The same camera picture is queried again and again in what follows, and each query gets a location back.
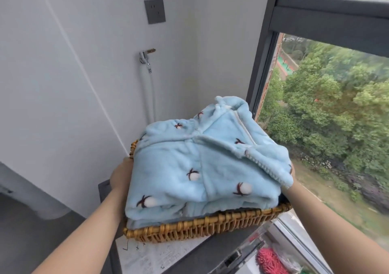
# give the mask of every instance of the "red cleaning brush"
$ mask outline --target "red cleaning brush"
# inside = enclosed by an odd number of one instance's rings
[[[261,248],[258,251],[257,263],[266,274],[288,274],[288,271],[271,248]]]

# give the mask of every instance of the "wicker basket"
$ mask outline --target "wicker basket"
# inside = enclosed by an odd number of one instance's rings
[[[131,145],[130,157],[134,155],[138,140]],[[245,209],[215,213],[211,216],[194,219],[192,221],[162,224],[135,230],[126,227],[124,222],[123,233],[127,238],[135,238],[140,242],[161,243],[167,241],[185,240],[213,235],[235,229],[262,225],[272,220],[280,213],[289,211],[290,203],[280,204],[272,209]]]

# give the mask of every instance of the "plastic bag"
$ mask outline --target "plastic bag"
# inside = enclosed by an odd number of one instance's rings
[[[273,243],[272,248],[280,259],[281,263],[290,273],[298,274],[303,270],[303,267],[300,266],[295,257],[285,252],[278,243]]]

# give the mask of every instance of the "forearm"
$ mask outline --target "forearm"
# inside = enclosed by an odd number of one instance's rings
[[[301,184],[296,182],[284,194],[335,274],[387,273],[389,253]]]
[[[34,273],[100,273],[123,216],[124,199],[122,191],[111,191]]]

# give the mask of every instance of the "electrical outlet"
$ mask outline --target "electrical outlet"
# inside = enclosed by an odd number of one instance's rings
[[[145,7],[149,24],[166,21],[163,0],[145,0]]]

